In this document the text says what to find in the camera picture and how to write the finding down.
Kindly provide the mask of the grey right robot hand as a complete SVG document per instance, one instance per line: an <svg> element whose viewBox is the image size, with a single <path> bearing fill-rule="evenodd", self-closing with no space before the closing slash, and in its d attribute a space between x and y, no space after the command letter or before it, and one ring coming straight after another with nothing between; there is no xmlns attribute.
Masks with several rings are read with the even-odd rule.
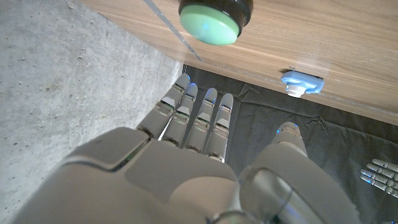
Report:
<svg viewBox="0 0 398 224"><path fill-rule="evenodd" d="M359 223L344 190L282 124L236 175L224 161L233 96L181 75L136 129L116 128L70 153L14 223Z"/></svg>

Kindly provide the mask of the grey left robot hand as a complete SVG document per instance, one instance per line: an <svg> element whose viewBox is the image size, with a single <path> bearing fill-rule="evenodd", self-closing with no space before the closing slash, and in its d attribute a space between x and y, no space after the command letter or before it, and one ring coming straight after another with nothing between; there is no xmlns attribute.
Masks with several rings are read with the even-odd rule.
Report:
<svg viewBox="0 0 398 224"><path fill-rule="evenodd" d="M397 164L373 159L360 173L363 181L397 198Z"/></svg>

